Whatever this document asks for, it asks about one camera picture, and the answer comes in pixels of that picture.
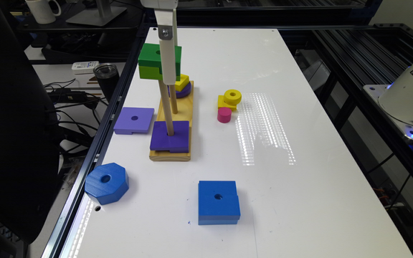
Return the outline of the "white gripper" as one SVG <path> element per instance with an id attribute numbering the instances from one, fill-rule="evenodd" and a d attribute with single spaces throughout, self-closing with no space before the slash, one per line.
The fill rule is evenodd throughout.
<path id="1" fill-rule="evenodd" d="M 178 2 L 178 0 L 141 0 L 144 7 L 155 9 L 161 69 L 163 82 L 166 85 L 174 85 L 176 81 L 175 47 L 178 46 L 176 7 Z"/>

